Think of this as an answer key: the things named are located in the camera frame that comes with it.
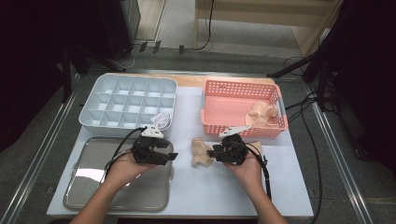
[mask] wooden cabinet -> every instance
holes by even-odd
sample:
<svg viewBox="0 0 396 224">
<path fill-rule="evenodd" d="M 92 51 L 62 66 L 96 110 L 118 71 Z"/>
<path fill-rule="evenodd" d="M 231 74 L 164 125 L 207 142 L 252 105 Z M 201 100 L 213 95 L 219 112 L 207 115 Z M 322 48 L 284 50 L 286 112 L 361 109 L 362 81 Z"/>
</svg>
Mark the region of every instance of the wooden cabinet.
<svg viewBox="0 0 396 224">
<path fill-rule="evenodd" d="M 303 56 L 317 46 L 320 36 L 336 18 L 342 0 L 216 0 L 212 20 L 287 25 Z M 211 0 L 195 1 L 195 38 L 198 20 L 209 19 Z"/>
</svg>

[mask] pink plastic basket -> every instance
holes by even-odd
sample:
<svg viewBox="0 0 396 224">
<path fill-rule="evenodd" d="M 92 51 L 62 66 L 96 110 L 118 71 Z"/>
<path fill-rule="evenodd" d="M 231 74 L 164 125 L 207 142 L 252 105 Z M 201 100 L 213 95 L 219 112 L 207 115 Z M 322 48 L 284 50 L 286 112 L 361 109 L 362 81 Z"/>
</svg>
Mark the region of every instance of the pink plastic basket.
<svg viewBox="0 0 396 224">
<path fill-rule="evenodd" d="M 239 133 L 241 136 L 276 138 L 288 128 L 282 95 L 276 84 L 257 84 L 231 81 L 208 80 L 204 85 L 204 106 L 201 120 L 205 134 L 219 135 L 229 126 L 245 126 L 247 112 L 257 102 L 277 105 L 275 127 L 250 128 Z"/>
</svg>

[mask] black cable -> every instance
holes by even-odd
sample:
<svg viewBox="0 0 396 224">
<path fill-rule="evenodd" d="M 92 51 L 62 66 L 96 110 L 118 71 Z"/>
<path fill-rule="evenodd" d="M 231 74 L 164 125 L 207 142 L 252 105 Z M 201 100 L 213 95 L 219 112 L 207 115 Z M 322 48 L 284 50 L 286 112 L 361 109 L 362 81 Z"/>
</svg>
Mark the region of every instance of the black cable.
<svg viewBox="0 0 396 224">
<path fill-rule="evenodd" d="M 304 111 L 305 109 L 307 109 L 310 105 L 312 105 L 314 102 L 315 102 L 315 100 L 312 100 L 308 105 L 306 105 L 306 106 L 303 108 L 303 111 Z M 293 115 L 291 115 L 291 116 L 288 118 L 288 123 L 292 123 L 295 119 L 297 119 L 297 118 L 301 115 L 301 113 L 302 113 L 302 110 L 299 110 L 299 111 L 295 112 Z"/>
<path fill-rule="evenodd" d="M 272 200 L 272 194 L 271 194 L 271 184 L 270 184 L 270 173 L 268 172 L 267 169 L 267 160 L 265 160 L 265 162 L 262 160 L 262 154 L 260 153 L 260 151 L 254 147 L 253 145 L 249 144 L 250 146 L 253 146 L 254 148 L 256 148 L 256 150 L 259 152 L 259 154 L 257 154 L 256 152 L 254 152 L 250 147 L 247 147 L 246 145 L 237 143 L 237 142 L 230 142 L 232 144 L 236 144 L 240 147 L 244 147 L 246 148 L 248 151 L 251 152 L 251 154 L 253 154 L 253 156 L 256 158 L 257 162 L 260 164 L 260 166 L 262 167 L 262 173 L 264 174 L 264 179 L 265 179 L 265 189 L 266 189 L 266 193 L 267 196 L 270 200 Z"/>
<path fill-rule="evenodd" d="M 310 95 L 312 95 L 312 94 L 314 94 L 314 93 L 316 93 L 316 92 L 317 92 L 317 91 L 311 91 L 307 96 L 305 96 L 305 99 L 303 99 L 300 103 L 297 103 L 297 104 L 294 104 L 294 105 L 286 106 L 286 107 L 285 107 L 285 110 L 291 109 L 291 108 L 293 108 L 293 107 L 295 107 L 295 106 L 297 106 L 297 105 L 302 104 L 303 102 L 305 102 L 305 101 L 307 100 L 307 98 L 308 98 Z"/>
<path fill-rule="evenodd" d="M 210 8 L 210 16 L 209 16 L 209 30 L 208 30 L 209 31 L 209 35 L 207 37 L 206 43 L 204 44 L 203 47 L 200 47 L 200 48 L 195 49 L 195 50 L 201 50 L 201 49 L 206 48 L 206 45 L 207 45 L 207 43 L 209 43 L 210 37 L 212 36 L 210 28 L 211 28 L 211 25 L 212 25 L 212 15 L 213 15 L 213 6 L 214 6 L 214 4 L 215 4 L 215 0 L 212 0 L 212 6 Z"/>
<path fill-rule="evenodd" d="M 311 139 L 312 146 L 313 146 L 314 151 L 315 151 L 315 156 L 316 156 L 316 160 L 317 160 L 317 167 L 318 167 L 318 184 L 319 184 L 318 208 L 317 208 L 317 211 L 314 214 L 314 217 L 312 218 L 312 220 L 310 222 L 311 224 L 315 223 L 315 221 L 318 218 L 318 215 L 320 213 L 320 208 L 321 208 L 321 202 L 322 202 L 322 198 L 323 198 L 322 177 L 321 177 L 321 171 L 320 171 L 321 169 L 320 169 L 320 160 L 319 160 L 319 155 L 318 155 L 318 148 L 317 148 L 317 145 L 315 143 L 314 137 L 313 137 L 311 131 L 309 130 L 308 125 L 306 124 L 306 120 L 305 120 L 304 113 L 303 113 L 304 110 L 308 106 L 312 105 L 315 102 L 315 101 L 310 102 L 309 105 L 304 106 L 304 103 L 306 103 L 308 101 L 308 99 L 310 99 L 309 96 L 311 94 L 313 94 L 313 93 L 315 93 L 315 92 L 313 91 L 313 92 L 309 93 L 307 96 L 305 96 L 304 100 L 300 104 L 300 111 L 299 111 L 299 113 L 300 113 L 300 115 L 301 115 L 301 117 L 303 119 L 303 123 L 304 123 L 304 126 L 306 128 L 306 131 L 308 132 L 309 138 Z"/>
<path fill-rule="evenodd" d="M 297 59 L 297 58 L 302 59 L 303 57 L 289 57 L 288 59 L 286 59 L 285 61 L 283 61 L 283 67 L 284 67 L 284 68 L 287 67 L 287 66 L 286 66 L 286 62 L 287 62 L 288 60 L 290 60 L 290 59 Z M 298 77 L 302 76 L 302 75 L 304 74 L 304 70 L 303 70 L 303 68 L 301 68 L 301 66 L 300 66 L 299 68 L 300 68 L 300 70 L 303 72 L 302 74 L 294 74 L 294 73 L 292 73 L 292 72 L 290 72 L 290 74 L 292 74 L 292 75 L 294 75 L 294 76 L 298 76 Z"/>
<path fill-rule="evenodd" d="M 212 15 L 213 15 L 213 6 L 214 6 L 214 4 L 215 4 L 215 0 L 212 0 L 212 5 L 211 5 L 211 8 L 210 8 L 210 16 L 209 16 L 209 28 L 207 29 L 209 34 L 208 34 L 206 43 L 202 47 L 200 47 L 198 49 L 184 49 L 184 50 L 201 50 L 201 49 L 206 48 L 207 44 L 210 41 L 210 37 L 212 36 L 211 27 L 212 27 Z"/>
<path fill-rule="evenodd" d="M 113 157 L 111 158 L 111 160 L 106 164 L 105 166 L 105 179 L 108 175 L 108 172 L 110 172 L 111 166 L 114 164 L 114 162 L 119 158 L 117 157 L 117 155 L 119 154 L 119 151 L 121 149 L 121 147 L 123 146 L 123 144 L 126 142 L 126 140 L 128 140 L 128 138 L 135 132 L 140 131 L 143 132 L 147 129 L 147 127 L 145 128 L 136 128 L 131 130 L 125 137 L 124 139 L 122 139 L 122 141 L 120 142 L 119 146 L 117 147 L 116 151 L 113 154 Z"/>
<path fill-rule="evenodd" d="M 308 125 L 306 124 L 306 120 L 305 120 L 304 113 L 303 113 L 303 105 L 301 105 L 301 110 L 302 110 L 301 118 L 303 119 L 303 123 L 304 123 L 304 126 L 306 128 L 306 131 L 308 132 L 308 135 L 311 138 L 312 146 L 314 147 L 314 150 L 315 150 L 315 156 L 316 156 L 316 159 L 317 159 L 317 167 L 318 167 L 318 182 L 319 182 L 318 209 L 317 209 L 316 213 L 314 214 L 314 217 L 311 220 L 311 223 L 315 223 L 315 221 L 318 218 L 319 212 L 320 212 L 321 201 L 322 201 L 322 198 L 323 198 L 322 179 L 321 179 L 321 171 L 320 171 L 320 160 L 319 160 L 319 155 L 318 155 L 318 148 L 317 148 L 317 145 L 315 143 L 314 137 L 312 136 L 312 133 L 309 130 Z"/>
</svg>

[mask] metal tray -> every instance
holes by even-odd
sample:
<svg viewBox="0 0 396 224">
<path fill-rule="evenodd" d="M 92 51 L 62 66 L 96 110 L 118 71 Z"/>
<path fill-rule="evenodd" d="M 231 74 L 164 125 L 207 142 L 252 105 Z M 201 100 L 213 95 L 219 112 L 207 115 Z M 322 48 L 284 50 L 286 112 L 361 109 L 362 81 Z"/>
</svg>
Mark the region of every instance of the metal tray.
<svg viewBox="0 0 396 224">
<path fill-rule="evenodd" d="M 113 156 L 122 138 L 94 137 L 89 139 L 72 172 L 72 178 L 64 195 L 64 205 L 72 209 L 82 208 L 95 191 L 104 175 L 106 163 Z M 162 139 L 163 153 L 173 152 L 171 142 Z M 134 139 L 125 142 L 121 150 L 131 147 Z M 160 211 L 169 200 L 172 162 L 145 172 L 129 185 L 122 188 L 114 198 L 110 210 Z"/>
</svg>

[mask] table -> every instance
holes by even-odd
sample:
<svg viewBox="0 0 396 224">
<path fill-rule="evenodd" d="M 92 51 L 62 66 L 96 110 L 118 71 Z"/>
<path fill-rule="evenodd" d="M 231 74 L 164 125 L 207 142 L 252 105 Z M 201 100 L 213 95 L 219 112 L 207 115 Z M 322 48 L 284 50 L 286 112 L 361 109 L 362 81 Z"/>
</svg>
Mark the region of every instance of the table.
<svg viewBox="0 0 396 224">
<path fill-rule="evenodd" d="M 216 0 L 212 20 L 241 21 L 291 26 L 303 56 L 331 28 L 343 0 Z M 194 47 L 197 48 L 198 20 L 209 19 L 211 0 L 195 0 Z"/>
<path fill-rule="evenodd" d="M 256 211 L 248 196 L 238 185 L 231 172 L 220 162 L 214 162 L 208 168 L 191 166 L 191 139 L 193 137 L 201 136 L 209 145 L 216 144 L 220 140 L 217 136 L 204 135 L 199 110 L 201 108 L 202 89 L 193 86 L 202 86 L 203 82 L 209 78 L 267 83 L 273 83 L 274 81 L 267 78 L 241 77 L 166 75 L 155 77 L 172 77 L 179 86 L 173 127 L 168 139 L 174 144 L 175 152 L 179 154 L 174 161 L 175 172 L 171 182 L 168 205 L 160 212 L 109 211 L 108 214 L 115 217 L 150 218 L 256 218 Z M 71 178 L 70 174 L 73 166 L 78 160 L 83 145 L 91 137 L 93 137 L 93 134 L 81 127 L 58 188 L 49 205 L 48 215 L 72 217 L 78 212 L 66 208 L 63 204 L 63 198 Z M 267 168 L 271 176 L 273 202 L 279 212 L 285 217 L 312 217 L 312 207 L 289 130 L 280 134 L 276 139 L 244 138 L 244 140 L 246 142 L 262 142 L 263 153 L 269 161 Z"/>
</svg>

